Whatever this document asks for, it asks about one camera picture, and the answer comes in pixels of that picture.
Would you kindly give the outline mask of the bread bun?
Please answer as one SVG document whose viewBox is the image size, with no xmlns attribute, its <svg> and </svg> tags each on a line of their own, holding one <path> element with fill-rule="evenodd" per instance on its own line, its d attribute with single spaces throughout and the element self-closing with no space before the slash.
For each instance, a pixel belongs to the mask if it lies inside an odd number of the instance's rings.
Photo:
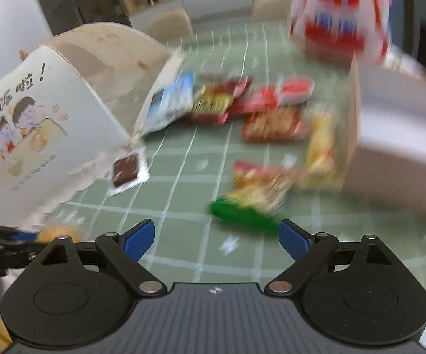
<svg viewBox="0 0 426 354">
<path fill-rule="evenodd" d="M 80 228 L 70 224 L 49 224 L 37 232 L 36 241 L 38 243 L 50 243 L 56 237 L 68 236 L 73 242 L 82 241 Z"/>
</svg>

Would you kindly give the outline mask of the pink orange snack packet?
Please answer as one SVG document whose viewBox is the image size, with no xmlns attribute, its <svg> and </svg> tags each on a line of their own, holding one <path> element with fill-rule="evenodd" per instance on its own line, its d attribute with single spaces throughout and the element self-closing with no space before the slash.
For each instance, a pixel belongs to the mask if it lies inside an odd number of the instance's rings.
<svg viewBox="0 0 426 354">
<path fill-rule="evenodd" d="M 236 161 L 232 189 L 221 198 L 241 208 L 251 208 L 264 215 L 271 215 L 283 204 L 287 192 L 300 176 L 301 169 L 294 166 Z"/>
</svg>

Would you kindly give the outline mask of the brown square snack packet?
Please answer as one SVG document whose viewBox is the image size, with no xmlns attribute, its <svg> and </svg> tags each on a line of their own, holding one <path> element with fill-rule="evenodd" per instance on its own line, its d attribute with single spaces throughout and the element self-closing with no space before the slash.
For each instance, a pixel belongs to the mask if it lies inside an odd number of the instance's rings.
<svg viewBox="0 0 426 354">
<path fill-rule="evenodd" d="M 109 196 L 121 194 L 150 179 L 146 149 L 137 149 L 123 158 L 118 159 L 112 166 L 111 186 Z"/>
</svg>

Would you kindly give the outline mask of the yellow noodle snack packet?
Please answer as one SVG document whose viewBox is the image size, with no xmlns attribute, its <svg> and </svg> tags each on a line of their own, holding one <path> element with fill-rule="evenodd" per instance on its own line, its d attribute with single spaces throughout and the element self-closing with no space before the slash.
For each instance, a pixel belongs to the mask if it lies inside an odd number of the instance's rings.
<svg viewBox="0 0 426 354">
<path fill-rule="evenodd" d="M 339 190 L 343 177 L 336 157 L 337 121 L 332 106 L 313 106 L 308 112 L 310 127 L 306 161 L 300 177 L 301 189 Z"/>
</svg>

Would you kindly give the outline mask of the green snack packet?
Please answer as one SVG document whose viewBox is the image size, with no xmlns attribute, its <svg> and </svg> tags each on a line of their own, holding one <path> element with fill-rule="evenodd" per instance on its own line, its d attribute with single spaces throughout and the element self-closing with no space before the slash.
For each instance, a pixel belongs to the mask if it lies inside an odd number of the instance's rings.
<svg viewBox="0 0 426 354">
<path fill-rule="evenodd" d="M 226 224 L 269 234 L 278 232 L 279 222 L 276 218 L 224 197 L 212 201 L 209 204 L 209 211 L 212 216 Z"/>
</svg>

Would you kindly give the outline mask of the red nut snack packet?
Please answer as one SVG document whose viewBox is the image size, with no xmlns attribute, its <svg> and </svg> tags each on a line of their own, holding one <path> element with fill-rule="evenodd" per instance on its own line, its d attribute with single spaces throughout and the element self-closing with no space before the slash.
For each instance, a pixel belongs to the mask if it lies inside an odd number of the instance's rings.
<svg viewBox="0 0 426 354">
<path fill-rule="evenodd" d="M 309 126 L 301 106 L 280 106 L 250 114 L 242 127 L 248 143 L 294 142 L 307 136 Z"/>
</svg>

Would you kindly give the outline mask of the blue white snack packet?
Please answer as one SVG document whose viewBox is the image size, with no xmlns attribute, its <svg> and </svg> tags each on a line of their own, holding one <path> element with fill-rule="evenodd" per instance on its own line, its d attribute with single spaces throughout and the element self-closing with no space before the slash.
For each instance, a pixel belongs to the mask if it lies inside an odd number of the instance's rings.
<svg viewBox="0 0 426 354">
<path fill-rule="evenodd" d="M 195 73 L 184 73 L 153 95 L 142 127 L 142 137 L 163 130 L 191 112 L 194 105 L 194 83 Z"/>
</svg>

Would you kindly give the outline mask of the red long snack packet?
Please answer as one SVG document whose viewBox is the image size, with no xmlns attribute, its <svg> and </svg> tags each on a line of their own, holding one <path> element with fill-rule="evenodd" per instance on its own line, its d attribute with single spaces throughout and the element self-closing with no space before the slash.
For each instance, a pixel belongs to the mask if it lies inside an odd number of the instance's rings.
<svg viewBox="0 0 426 354">
<path fill-rule="evenodd" d="M 262 113 L 278 107 L 275 86 L 259 86 L 236 98 L 228 109 L 228 117 L 245 117 L 253 113 Z"/>
</svg>

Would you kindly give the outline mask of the red white round packet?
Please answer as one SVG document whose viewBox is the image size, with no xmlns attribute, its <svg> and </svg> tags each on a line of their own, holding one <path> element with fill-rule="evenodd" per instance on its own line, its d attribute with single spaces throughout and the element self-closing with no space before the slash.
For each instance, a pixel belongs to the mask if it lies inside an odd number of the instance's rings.
<svg viewBox="0 0 426 354">
<path fill-rule="evenodd" d="M 280 77 L 276 98 L 280 106 L 296 106 L 308 101 L 314 92 L 315 81 L 307 76 Z"/>
</svg>

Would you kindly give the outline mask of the red yellow snack packet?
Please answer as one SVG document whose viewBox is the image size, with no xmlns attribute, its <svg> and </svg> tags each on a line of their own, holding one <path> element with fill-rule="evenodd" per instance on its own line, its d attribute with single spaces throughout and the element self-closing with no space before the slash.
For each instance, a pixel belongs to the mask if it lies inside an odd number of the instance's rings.
<svg viewBox="0 0 426 354">
<path fill-rule="evenodd" d="M 252 81 L 246 75 L 204 85 L 195 96 L 190 120 L 196 125 L 223 125 L 230 108 L 247 95 Z"/>
</svg>

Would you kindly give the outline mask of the green grid tablecloth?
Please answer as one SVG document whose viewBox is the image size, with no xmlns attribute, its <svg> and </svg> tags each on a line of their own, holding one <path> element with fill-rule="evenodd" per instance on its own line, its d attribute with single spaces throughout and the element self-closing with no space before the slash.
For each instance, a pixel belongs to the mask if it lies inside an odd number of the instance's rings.
<svg viewBox="0 0 426 354">
<path fill-rule="evenodd" d="M 305 74 L 316 83 L 315 98 L 345 108 L 346 71 L 300 54 L 282 23 L 212 29 L 172 46 L 185 51 L 184 71 L 249 74 L 258 85 Z M 236 161 L 301 164 L 306 145 L 250 145 L 242 142 L 241 133 L 238 120 L 213 127 L 171 125 L 147 139 L 147 183 L 110 196 L 107 180 L 96 181 L 50 219 L 74 221 L 83 237 L 93 240 L 150 218 L 156 239 L 141 262 L 163 282 L 265 284 L 292 262 L 276 236 L 228 226 L 212 217 L 208 206 L 231 189 Z M 279 213 L 309 232 L 325 231 L 341 240 L 379 236 L 426 289 L 426 216 L 364 197 L 311 191 L 292 192 Z"/>
</svg>

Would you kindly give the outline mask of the pink cardboard box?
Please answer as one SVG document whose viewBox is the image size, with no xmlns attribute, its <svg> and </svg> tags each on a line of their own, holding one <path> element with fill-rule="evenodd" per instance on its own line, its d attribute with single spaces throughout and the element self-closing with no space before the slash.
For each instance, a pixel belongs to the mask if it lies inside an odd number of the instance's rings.
<svg viewBox="0 0 426 354">
<path fill-rule="evenodd" d="M 343 190 L 426 213 L 426 69 L 354 59 L 348 131 Z"/>
</svg>

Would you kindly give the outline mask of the white paper bag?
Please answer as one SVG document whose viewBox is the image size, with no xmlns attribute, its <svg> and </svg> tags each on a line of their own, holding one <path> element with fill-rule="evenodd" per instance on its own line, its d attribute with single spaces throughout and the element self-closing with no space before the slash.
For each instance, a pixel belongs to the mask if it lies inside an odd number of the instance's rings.
<svg viewBox="0 0 426 354">
<path fill-rule="evenodd" d="M 31 229 L 142 143 L 180 49 L 112 22 L 57 35 L 0 80 L 0 225 Z"/>
</svg>

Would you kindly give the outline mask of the beige chair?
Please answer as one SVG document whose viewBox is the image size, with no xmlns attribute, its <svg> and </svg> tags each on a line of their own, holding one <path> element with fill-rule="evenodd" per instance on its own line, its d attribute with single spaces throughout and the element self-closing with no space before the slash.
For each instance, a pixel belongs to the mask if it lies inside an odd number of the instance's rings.
<svg viewBox="0 0 426 354">
<path fill-rule="evenodd" d="M 256 0 L 252 13 L 253 22 L 287 21 L 292 0 Z"/>
<path fill-rule="evenodd" d="M 194 29 L 188 13 L 184 9 L 166 10 L 148 21 L 144 33 L 159 42 L 188 37 Z"/>
</svg>

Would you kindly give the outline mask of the red white rabbit bag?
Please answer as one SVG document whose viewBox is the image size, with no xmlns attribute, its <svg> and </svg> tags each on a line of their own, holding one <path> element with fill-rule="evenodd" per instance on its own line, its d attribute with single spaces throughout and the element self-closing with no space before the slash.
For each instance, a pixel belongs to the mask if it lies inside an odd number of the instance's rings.
<svg viewBox="0 0 426 354">
<path fill-rule="evenodd" d="M 290 39 L 318 57 L 383 62 L 390 48 L 392 0 L 292 0 Z"/>
</svg>

